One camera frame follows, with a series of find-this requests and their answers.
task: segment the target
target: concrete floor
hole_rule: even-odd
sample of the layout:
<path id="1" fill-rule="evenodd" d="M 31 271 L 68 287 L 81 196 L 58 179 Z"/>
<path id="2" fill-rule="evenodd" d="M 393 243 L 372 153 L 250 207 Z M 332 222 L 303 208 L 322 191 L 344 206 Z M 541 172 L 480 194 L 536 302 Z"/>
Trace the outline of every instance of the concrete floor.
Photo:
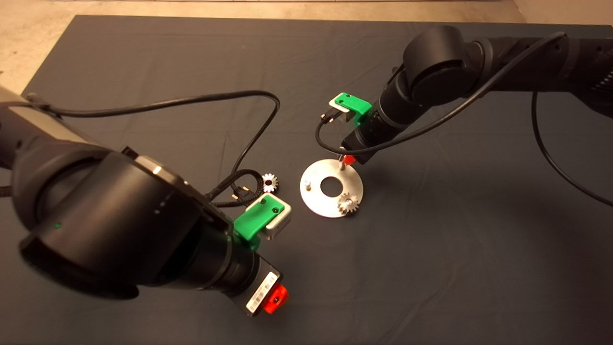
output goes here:
<path id="1" fill-rule="evenodd" d="M 556 6 L 564 0 L 499 0 L 487 2 L 129 2 L 0 0 L 0 85 L 23 91 L 74 15 L 152 15 L 167 17 L 281 18 L 320 20 L 559 22 L 573 17 Z M 573 23 L 588 23 L 590 6 L 607 19 L 611 0 L 585 0 Z"/>

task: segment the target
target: barcode label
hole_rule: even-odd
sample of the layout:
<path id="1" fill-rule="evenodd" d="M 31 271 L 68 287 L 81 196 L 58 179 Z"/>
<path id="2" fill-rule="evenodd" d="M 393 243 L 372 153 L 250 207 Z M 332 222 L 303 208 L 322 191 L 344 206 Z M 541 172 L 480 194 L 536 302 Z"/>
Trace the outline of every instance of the barcode label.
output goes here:
<path id="1" fill-rule="evenodd" d="M 254 293 L 249 302 L 247 302 L 246 307 L 248 311 L 251 313 L 256 312 L 257 307 L 260 305 L 264 297 L 268 295 L 268 292 L 270 289 L 272 289 L 272 286 L 275 285 L 277 279 L 279 279 L 279 277 L 276 274 L 268 272 L 268 275 L 266 275 L 266 278 L 264 278 L 260 284 L 260 287 L 257 288 L 256 293 Z"/>

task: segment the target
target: small metal gear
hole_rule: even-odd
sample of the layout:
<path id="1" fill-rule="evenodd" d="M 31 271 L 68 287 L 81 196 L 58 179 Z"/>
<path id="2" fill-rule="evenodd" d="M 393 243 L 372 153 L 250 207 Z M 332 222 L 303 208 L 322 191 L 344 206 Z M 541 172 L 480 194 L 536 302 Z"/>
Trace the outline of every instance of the small metal gear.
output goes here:
<path id="1" fill-rule="evenodd" d="M 279 178 L 274 174 L 264 174 L 262 179 L 264 180 L 264 193 L 275 193 L 279 188 Z"/>
<path id="2" fill-rule="evenodd" d="M 338 210 L 341 211 L 342 214 L 346 215 L 355 212 L 359 206 L 360 201 L 353 194 L 341 194 L 338 198 Z"/>

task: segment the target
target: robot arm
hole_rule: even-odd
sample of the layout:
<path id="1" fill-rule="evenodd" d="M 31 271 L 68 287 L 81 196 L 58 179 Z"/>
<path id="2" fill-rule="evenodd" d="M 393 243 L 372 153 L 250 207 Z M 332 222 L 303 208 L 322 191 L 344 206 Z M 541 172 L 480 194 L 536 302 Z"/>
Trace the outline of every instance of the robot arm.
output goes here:
<path id="1" fill-rule="evenodd" d="M 342 146 L 359 150 L 390 141 L 431 107 L 471 95 L 537 41 L 502 37 L 465 42 L 452 26 L 420 34 L 405 49 L 404 68 Z M 558 39 L 522 61 L 492 90 L 570 92 L 613 118 L 613 39 Z M 373 155 L 355 158 L 365 164 Z"/>
<path id="2" fill-rule="evenodd" d="M 218 290 L 247 315 L 274 311 L 281 273 L 183 178 L 130 148 L 112 151 L 0 87 L 0 163 L 33 268 L 106 298 L 137 285 Z"/>

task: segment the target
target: table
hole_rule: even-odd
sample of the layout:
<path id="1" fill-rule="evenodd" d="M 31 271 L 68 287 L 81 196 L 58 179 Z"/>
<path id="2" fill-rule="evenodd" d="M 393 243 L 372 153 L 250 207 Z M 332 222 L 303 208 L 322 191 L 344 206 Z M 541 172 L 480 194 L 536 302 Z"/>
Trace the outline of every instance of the table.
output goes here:
<path id="1" fill-rule="evenodd" d="M 491 93 L 432 133 L 358 166 L 365 200 L 355 217 L 323 219 L 302 203 L 303 170 L 333 157 L 314 141 L 328 100 L 341 91 L 376 99 L 406 43 L 434 25 L 75 17 L 26 89 L 59 107 L 250 88 L 281 98 L 278 118 L 243 166 L 279 176 L 280 197 L 294 208 L 292 223 L 260 249 L 285 274 L 291 297 L 274 315 L 249 319 L 215 292 L 141 288 L 131 301 L 81 295 L 21 261 L 17 243 L 26 232 L 4 199 L 0 342 L 611 342 L 613 210 L 547 165 L 531 133 L 529 94 Z M 454 25 L 467 40 L 613 34 L 608 26 Z M 67 121 L 113 149 L 128 144 L 164 162 L 206 192 L 271 106 L 245 99 Z M 613 122 L 571 95 L 543 95 L 539 108 L 555 159 L 613 197 Z M 324 137 L 340 142 L 349 130 L 333 124 Z"/>

